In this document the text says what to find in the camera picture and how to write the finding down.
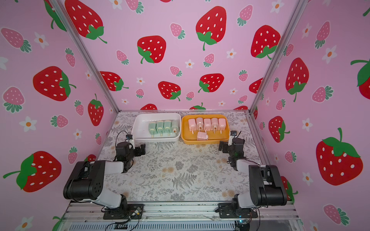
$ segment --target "yellow tray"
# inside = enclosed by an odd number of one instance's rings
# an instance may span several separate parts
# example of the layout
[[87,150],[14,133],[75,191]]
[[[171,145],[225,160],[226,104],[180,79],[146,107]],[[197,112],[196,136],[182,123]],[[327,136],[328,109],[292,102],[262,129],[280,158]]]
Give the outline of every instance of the yellow tray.
[[[226,128],[224,131],[222,131],[222,134],[220,131],[216,131],[216,133],[213,133],[213,131],[207,131],[208,140],[196,140],[196,135],[198,131],[195,131],[194,134],[189,131],[189,119],[197,119],[198,117],[201,117],[203,119],[209,118],[224,118],[226,119]],[[221,140],[222,141],[229,141],[230,136],[230,128],[229,128],[229,122],[228,119],[219,114],[214,115],[186,115],[181,120],[181,138],[183,139],[184,143],[187,145],[207,145],[207,144],[218,144]]]

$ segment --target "table surface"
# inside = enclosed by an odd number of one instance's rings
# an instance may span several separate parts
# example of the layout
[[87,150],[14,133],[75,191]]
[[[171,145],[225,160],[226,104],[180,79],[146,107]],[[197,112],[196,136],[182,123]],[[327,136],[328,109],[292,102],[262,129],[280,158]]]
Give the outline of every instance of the table surface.
[[[244,156],[260,158],[244,112],[178,112],[181,117],[196,114],[222,114],[231,130],[245,139]],[[120,112],[104,143],[99,160],[113,160],[115,139],[125,130],[131,133],[139,112]],[[122,132],[117,143],[123,142]],[[146,154],[135,157],[127,173],[105,176],[105,187],[123,194],[128,201],[230,201],[235,194],[249,191],[249,176],[227,163],[228,154],[218,144],[187,145],[177,142],[146,143]]]

